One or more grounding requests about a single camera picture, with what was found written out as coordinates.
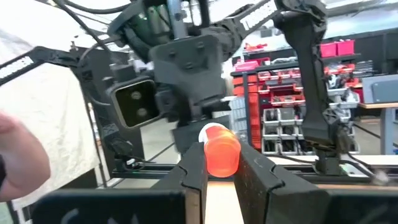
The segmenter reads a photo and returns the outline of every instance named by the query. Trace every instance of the orange cup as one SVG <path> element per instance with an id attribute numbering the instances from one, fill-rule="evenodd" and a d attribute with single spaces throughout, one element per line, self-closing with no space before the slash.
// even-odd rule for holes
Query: orange cup
<path id="1" fill-rule="evenodd" d="M 218 123 L 206 124 L 199 133 L 205 143 L 207 171 L 215 177 L 229 177 L 238 170 L 241 144 L 228 128 Z"/>

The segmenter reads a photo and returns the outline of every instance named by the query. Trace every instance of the table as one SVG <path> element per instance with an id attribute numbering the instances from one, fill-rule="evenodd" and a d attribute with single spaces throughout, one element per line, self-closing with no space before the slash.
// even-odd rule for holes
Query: table
<path id="1" fill-rule="evenodd" d="M 353 155 L 355 158 L 375 166 L 398 166 L 398 156 L 383 156 L 383 155 Z M 313 162 L 318 159 L 318 156 L 289 156 L 292 158 Z M 288 159 L 270 157 L 272 162 L 278 165 L 302 165 L 302 163 L 291 161 Z"/>
<path id="2" fill-rule="evenodd" d="M 360 107 L 365 109 L 381 109 L 380 117 L 380 150 L 383 155 L 395 155 L 393 151 L 394 143 L 394 121 L 395 111 L 398 103 L 360 103 Z"/>
<path id="3" fill-rule="evenodd" d="M 398 190 L 398 187 L 365 185 L 318 185 L 323 189 L 380 189 Z M 233 182 L 209 182 L 206 200 L 206 224 L 243 224 L 238 196 Z"/>

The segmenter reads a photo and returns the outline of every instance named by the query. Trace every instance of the red storage bin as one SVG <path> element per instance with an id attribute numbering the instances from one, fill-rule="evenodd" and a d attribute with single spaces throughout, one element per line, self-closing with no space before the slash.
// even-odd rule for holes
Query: red storage bin
<path id="1" fill-rule="evenodd" d="M 238 62 L 235 64 L 234 69 L 235 72 L 243 72 L 243 71 L 254 70 L 255 68 L 257 68 L 257 66 L 259 66 L 257 61 L 253 60 L 251 62 Z"/>
<path id="2" fill-rule="evenodd" d="M 322 57 L 336 57 L 337 56 L 336 43 L 321 44 L 321 56 Z"/>
<path id="3" fill-rule="evenodd" d="M 259 65 L 269 65 L 269 64 L 271 64 L 271 58 L 265 57 L 265 58 L 257 58 L 257 59 L 248 59 L 248 60 L 245 60 L 245 62 L 257 62 Z"/>
<path id="4" fill-rule="evenodd" d="M 337 43 L 337 55 L 352 55 L 354 54 L 355 40 L 346 40 Z"/>

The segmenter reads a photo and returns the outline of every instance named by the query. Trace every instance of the cable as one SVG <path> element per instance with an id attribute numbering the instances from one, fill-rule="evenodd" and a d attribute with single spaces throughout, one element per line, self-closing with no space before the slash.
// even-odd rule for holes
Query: cable
<path id="1" fill-rule="evenodd" d="M 296 159 L 290 156 L 284 156 L 284 155 L 266 155 L 266 157 L 276 157 L 276 158 L 281 158 L 281 159 L 287 159 L 290 161 L 294 161 L 294 162 L 299 162 L 299 163 L 304 163 L 304 164 L 313 164 L 312 161 L 305 161 L 302 159 Z"/>
<path id="2" fill-rule="evenodd" d="M 192 24 L 195 25 L 195 21 L 193 20 L 193 9 L 192 9 L 191 1 L 189 1 L 189 14 L 190 14 L 190 17 L 191 17 Z"/>
<path id="3" fill-rule="evenodd" d="M 85 95 L 95 105 L 98 105 L 98 106 L 111 106 L 110 103 L 103 103 L 103 102 L 100 102 L 100 101 L 94 99 L 93 96 L 88 91 L 85 91 Z"/>
<path id="4" fill-rule="evenodd" d="M 104 44 L 110 44 L 113 43 L 115 41 L 118 41 L 120 38 L 119 37 L 109 37 L 105 40 L 102 40 L 104 42 Z M 95 45 L 92 45 L 90 48 L 86 49 L 82 55 L 80 56 L 79 62 L 77 64 L 78 67 L 81 67 L 87 57 L 87 55 L 94 49 L 96 49 L 97 47 L 100 47 L 100 45 L 98 43 L 96 43 Z"/>
<path id="5" fill-rule="evenodd" d="M 148 161 L 152 162 L 154 159 L 158 158 L 161 154 L 163 154 L 165 151 L 167 151 L 168 149 L 170 149 L 174 145 L 175 145 L 175 142 L 173 142 L 172 144 L 169 144 L 166 148 L 164 148 L 163 150 L 158 152 L 156 155 L 152 156 L 152 158 L 150 158 Z"/>
<path id="6" fill-rule="evenodd" d="M 365 163 L 365 162 L 362 161 L 362 160 L 359 160 L 359 159 L 355 158 L 353 155 L 351 155 L 351 153 L 347 152 L 347 155 L 348 155 L 348 157 L 349 157 L 350 159 L 352 159 L 352 160 L 354 160 L 355 162 L 361 164 L 362 166 L 365 166 L 365 167 L 366 167 L 367 169 L 369 169 L 370 171 L 373 171 L 373 170 L 374 170 L 374 169 L 372 168 L 371 165 Z"/>
<path id="7" fill-rule="evenodd" d="M 366 169 L 363 169 L 363 167 L 361 167 L 358 163 L 354 162 L 354 161 L 347 161 L 347 160 L 340 160 L 340 164 L 349 164 L 353 167 L 355 167 L 355 169 L 361 171 L 363 174 L 365 174 L 366 176 L 373 178 L 374 174 L 367 171 Z"/>
<path id="8" fill-rule="evenodd" d="M 63 3 L 63 0 L 53 0 L 53 1 L 60 9 L 64 10 L 70 17 L 72 17 L 72 19 L 75 20 L 81 26 L 81 28 L 87 32 L 87 34 L 92 36 L 92 38 L 94 38 L 94 40 L 98 43 L 99 47 L 102 47 L 105 51 L 107 51 L 107 53 L 109 53 L 109 56 L 111 57 L 113 63 L 122 64 L 117 57 L 114 57 L 112 51 L 106 46 L 106 44 L 100 38 L 98 38 L 94 34 L 94 32 L 72 10 L 70 10 Z"/>
<path id="9" fill-rule="evenodd" d="M 146 166 L 147 164 L 149 164 L 149 163 L 156 163 L 156 162 L 153 162 L 153 160 L 156 159 L 156 158 L 158 158 L 161 154 L 163 154 L 165 151 L 167 151 L 167 150 L 170 149 L 172 146 L 174 146 L 174 144 L 175 144 L 175 142 L 173 142 L 172 144 L 169 144 L 168 146 L 166 146 L 164 149 L 162 149 L 160 152 L 158 152 L 156 155 L 154 155 L 154 156 L 153 156 L 152 158 L 150 158 L 149 160 L 147 160 L 147 161 L 142 161 L 141 164 L 140 164 L 140 165 L 141 165 L 140 168 L 137 168 L 137 169 L 135 169 L 135 168 L 130 168 L 130 167 L 127 166 L 127 164 L 123 163 L 123 169 L 125 169 L 126 171 L 131 171 L 131 172 L 140 171 L 140 170 L 142 170 L 143 168 L 145 168 L 145 166 Z"/>
<path id="10" fill-rule="evenodd" d="M 368 133 L 368 134 L 370 134 L 370 135 L 372 135 L 372 136 L 378 138 L 378 139 L 381 138 L 380 135 L 378 135 L 378 134 L 376 134 L 376 133 L 374 133 L 374 132 L 372 132 L 372 131 L 370 131 L 370 130 L 368 130 L 368 129 L 366 129 L 366 128 L 360 126 L 360 125 L 357 125 L 357 124 L 354 123 L 354 126 L 357 127 L 357 128 L 359 128 L 360 130 L 362 130 L 362 131 L 364 131 L 364 132 L 366 132 L 366 133 Z M 398 147 L 398 144 L 395 143 L 395 142 L 393 142 L 392 145 L 393 145 L 394 147 Z"/>
<path id="11" fill-rule="evenodd" d="M 159 15 L 160 19 L 166 24 L 169 29 L 171 29 L 169 22 L 167 19 L 159 12 L 159 10 L 156 9 L 157 14 Z"/>
<path id="12" fill-rule="evenodd" d="M 115 8 L 111 8 L 111 9 L 90 9 L 90 8 L 78 5 L 78 4 L 76 4 L 74 2 L 71 2 L 69 0 L 63 0 L 63 1 L 64 1 L 64 3 L 67 6 L 70 6 L 72 8 L 81 10 L 83 12 L 88 12 L 88 13 L 92 13 L 92 14 L 99 14 L 99 15 L 106 15 L 106 14 L 113 14 L 113 13 L 121 12 L 121 11 L 125 10 L 131 4 L 131 3 L 125 4 L 123 6 L 119 6 L 119 7 L 115 7 Z"/>

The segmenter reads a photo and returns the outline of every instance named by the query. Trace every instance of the black mount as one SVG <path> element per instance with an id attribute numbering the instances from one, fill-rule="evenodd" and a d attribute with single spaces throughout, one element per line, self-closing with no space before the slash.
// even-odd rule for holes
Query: black mount
<path id="1" fill-rule="evenodd" d="M 44 63 L 51 63 L 61 67 L 76 68 L 77 58 L 69 52 L 35 47 L 32 50 L 0 65 L 0 86 L 20 77 L 26 72 Z"/>
<path id="2" fill-rule="evenodd" d="M 326 21 L 316 21 L 312 16 L 290 12 L 274 19 L 274 24 L 285 34 L 286 41 L 297 54 L 307 107 L 302 131 L 305 140 L 312 144 L 319 157 L 314 169 L 323 175 L 344 175 L 340 168 L 340 154 L 349 151 L 350 142 L 347 141 L 348 133 L 340 117 L 329 108 L 319 48 L 326 31 Z"/>

